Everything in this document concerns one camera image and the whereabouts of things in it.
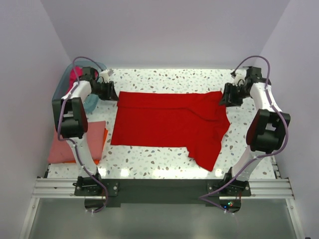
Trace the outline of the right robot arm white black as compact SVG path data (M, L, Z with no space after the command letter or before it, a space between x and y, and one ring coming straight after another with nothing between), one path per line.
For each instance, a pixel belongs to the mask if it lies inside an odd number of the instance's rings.
M277 105L272 85L262 76L261 68L249 67L245 75L233 71L233 83L225 84L221 106L239 107L245 98L252 98L257 109L247 134L247 147L239 161L225 174L223 183L245 187L262 159L282 151L287 144L291 116Z

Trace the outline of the red t-shirt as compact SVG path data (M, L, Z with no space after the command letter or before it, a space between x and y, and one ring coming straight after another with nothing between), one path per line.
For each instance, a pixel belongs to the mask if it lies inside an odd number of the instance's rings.
M185 147L212 171L230 127L220 91L189 94L120 92L111 144Z

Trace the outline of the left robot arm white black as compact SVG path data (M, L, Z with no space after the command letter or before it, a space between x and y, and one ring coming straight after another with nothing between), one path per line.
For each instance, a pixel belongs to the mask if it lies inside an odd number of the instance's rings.
M98 72L92 67L83 67L81 74L74 67L71 71L75 79L67 93L52 101L57 138L66 142L79 167L78 180L98 182L101 178L94 163L87 140L88 121L84 102L91 94L103 101L118 101L114 82L109 80L113 70Z

